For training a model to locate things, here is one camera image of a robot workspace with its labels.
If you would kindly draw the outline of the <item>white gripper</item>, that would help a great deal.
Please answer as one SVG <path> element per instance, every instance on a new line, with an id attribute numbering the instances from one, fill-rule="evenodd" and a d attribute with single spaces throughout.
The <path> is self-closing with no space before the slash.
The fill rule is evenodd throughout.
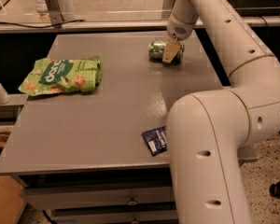
<path id="1" fill-rule="evenodd" d="M 191 35 L 195 24 L 196 20 L 185 22 L 176 18 L 174 14 L 171 14 L 167 23 L 167 34 L 172 39 L 184 41 Z M 164 63 L 171 63 L 179 52 L 180 44 L 176 40 L 168 40 L 166 42 L 162 55 L 162 61 Z"/>

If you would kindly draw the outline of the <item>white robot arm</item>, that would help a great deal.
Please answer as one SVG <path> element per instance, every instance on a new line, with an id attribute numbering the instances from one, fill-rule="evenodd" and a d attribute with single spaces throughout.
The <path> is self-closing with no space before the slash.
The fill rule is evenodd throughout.
<path id="1" fill-rule="evenodd" d="M 167 25 L 185 40 L 202 21 L 230 86 L 177 100 L 167 119 L 179 224 L 253 224 L 240 147 L 280 131 L 280 62 L 227 0 L 176 0 Z"/>

